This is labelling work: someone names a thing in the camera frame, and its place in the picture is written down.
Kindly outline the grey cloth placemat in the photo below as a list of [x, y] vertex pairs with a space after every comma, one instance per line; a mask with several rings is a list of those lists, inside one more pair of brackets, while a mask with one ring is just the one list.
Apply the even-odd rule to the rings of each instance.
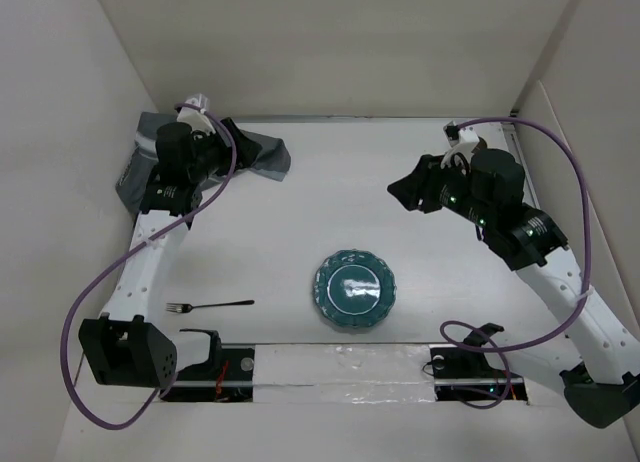
[[[157, 130], [177, 119], [177, 115], [151, 112], [140, 115], [134, 150], [115, 185], [118, 197], [132, 215], [139, 212], [146, 182], [158, 161], [155, 153]], [[271, 180], [284, 180], [291, 167], [291, 156], [282, 139], [240, 129], [229, 117], [221, 122], [239, 143], [235, 175], [249, 170]]]

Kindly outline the teal ceramic plate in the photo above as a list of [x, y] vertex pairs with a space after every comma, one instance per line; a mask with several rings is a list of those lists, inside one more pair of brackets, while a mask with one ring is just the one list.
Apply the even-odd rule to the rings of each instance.
[[317, 269], [312, 284], [316, 309], [340, 329], [368, 330], [381, 323], [396, 302], [395, 275], [375, 254], [340, 250]]

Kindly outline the silver fork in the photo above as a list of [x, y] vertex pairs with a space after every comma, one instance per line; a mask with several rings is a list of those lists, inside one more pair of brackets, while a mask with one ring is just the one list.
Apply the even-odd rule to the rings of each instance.
[[199, 310], [199, 309], [251, 306], [254, 304], [255, 304], [254, 300], [241, 300], [241, 301], [234, 301], [234, 302], [199, 304], [199, 305], [192, 305], [192, 304], [186, 304], [186, 303], [167, 303], [165, 306], [165, 310], [167, 312], [175, 313], [175, 314], [187, 314], [194, 310]]

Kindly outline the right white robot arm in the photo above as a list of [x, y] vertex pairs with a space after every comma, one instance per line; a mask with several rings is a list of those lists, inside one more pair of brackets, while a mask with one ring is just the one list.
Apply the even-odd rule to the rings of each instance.
[[619, 321], [587, 280], [566, 236], [545, 212], [524, 203], [525, 171], [514, 157], [485, 149], [459, 155], [424, 155], [413, 171], [387, 191], [407, 211], [428, 214], [446, 208], [472, 222], [482, 242], [505, 262], [562, 324], [571, 348], [508, 350], [482, 336], [484, 325], [464, 341], [462, 363], [483, 376], [496, 366], [561, 394], [587, 424], [603, 429], [639, 405], [639, 341]]

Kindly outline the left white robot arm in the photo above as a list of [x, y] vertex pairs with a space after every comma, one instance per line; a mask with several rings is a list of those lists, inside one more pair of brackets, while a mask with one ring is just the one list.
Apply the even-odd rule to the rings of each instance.
[[157, 131], [157, 164], [139, 205], [129, 258], [116, 289], [96, 319], [86, 319], [79, 340], [96, 381], [107, 386], [165, 389], [190, 367], [201, 378], [222, 369], [212, 331], [161, 331], [163, 287], [202, 201], [202, 183], [231, 165], [230, 147], [216, 133], [174, 122]]

